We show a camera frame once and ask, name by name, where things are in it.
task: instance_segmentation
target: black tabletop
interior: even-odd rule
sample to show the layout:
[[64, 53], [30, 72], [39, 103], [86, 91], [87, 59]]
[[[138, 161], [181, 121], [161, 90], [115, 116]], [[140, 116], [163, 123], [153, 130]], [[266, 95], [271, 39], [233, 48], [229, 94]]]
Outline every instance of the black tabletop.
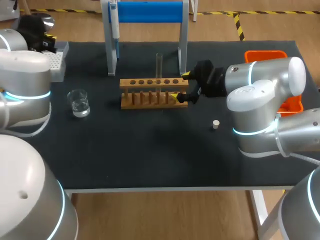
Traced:
[[[153, 78], [156, 53], [163, 77], [178, 77], [174, 42], [121, 43], [116, 77], [108, 77], [103, 43], [70, 43], [66, 74], [51, 86], [52, 115], [39, 135], [27, 139], [65, 189], [152, 187], [293, 186], [315, 165], [280, 155], [243, 156], [232, 131], [226, 98], [201, 97], [184, 109], [120, 110], [120, 78]], [[189, 42], [187, 70], [210, 59], [217, 67], [244, 63], [247, 50], [301, 54], [293, 41]], [[73, 118], [66, 96], [88, 93], [89, 116]], [[305, 109], [320, 106], [307, 72]], [[220, 126], [212, 131], [213, 120]], [[306, 153], [320, 159], [320, 153]]]

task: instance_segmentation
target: blue handle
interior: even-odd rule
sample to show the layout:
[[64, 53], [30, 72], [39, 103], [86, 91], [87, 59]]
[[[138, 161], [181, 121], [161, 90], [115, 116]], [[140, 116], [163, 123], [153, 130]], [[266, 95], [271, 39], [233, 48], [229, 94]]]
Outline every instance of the blue handle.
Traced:
[[[120, 1], [117, 4], [119, 23], [182, 23], [182, 1]], [[110, 7], [108, 11], [111, 23]]]

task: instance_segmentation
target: wooden floor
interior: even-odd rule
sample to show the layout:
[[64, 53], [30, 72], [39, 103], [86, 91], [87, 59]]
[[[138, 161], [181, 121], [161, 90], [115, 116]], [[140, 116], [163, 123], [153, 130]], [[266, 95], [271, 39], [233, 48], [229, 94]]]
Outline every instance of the wooden floor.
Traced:
[[[101, 11], [99, 1], [28, 0], [32, 9]], [[199, 0], [201, 11], [312, 11], [319, 0]], [[50, 32], [58, 41], [103, 42], [101, 15], [52, 13]], [[240, 15], [249, 40], [295, 40], [313, 79], [320, 85], [320, 15]], [[11, 21], [0, 22], [0, 28]], [[189, 41], [239, 41], [232, 17], [199, 15], [189, 23]], [[120, 24], [120, 40], [177, 41], [178, 24]], [[264, 191], [268, 211], [282, 191]], [[255, 240], [256, 229], [245, 191], [79, 194], [79, 240]], [[278, 232], [274, 240], [282, 239]]]

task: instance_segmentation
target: orange container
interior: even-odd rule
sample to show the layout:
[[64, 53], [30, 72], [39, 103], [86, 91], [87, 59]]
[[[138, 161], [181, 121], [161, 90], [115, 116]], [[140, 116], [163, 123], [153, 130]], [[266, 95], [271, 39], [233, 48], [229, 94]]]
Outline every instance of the orange container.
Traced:
[[[252, 63], [255, 61], [265, 61], [271, 59], [283, 59], [287, 58], [287, 54], [280, 50], [258, 50], [258, 51], [246, 51], [244, 59], [246, 63]], [[290, 116], [293, 114], [301, 113], [304, 111], [304, 107], [301, 102], [301, 95], [289, 97], [279, 108], [278, 113], [282, 117]]]

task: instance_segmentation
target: wooden test tube rack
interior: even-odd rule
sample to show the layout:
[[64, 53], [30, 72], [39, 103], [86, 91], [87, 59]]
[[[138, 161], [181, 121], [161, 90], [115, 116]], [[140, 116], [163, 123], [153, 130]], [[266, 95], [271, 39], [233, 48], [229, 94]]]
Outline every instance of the wooden test tube rack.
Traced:
[[[187, 102], [180, 103], [171, 94], [186, 93], [188, 86], [188, 80], [182, 78], [120, 79], [120, 89], [124, 91], [121, 95], [121, 109], [186, 108]], [[177, 88], [177, 91], [167, 91], [165, 88]]]

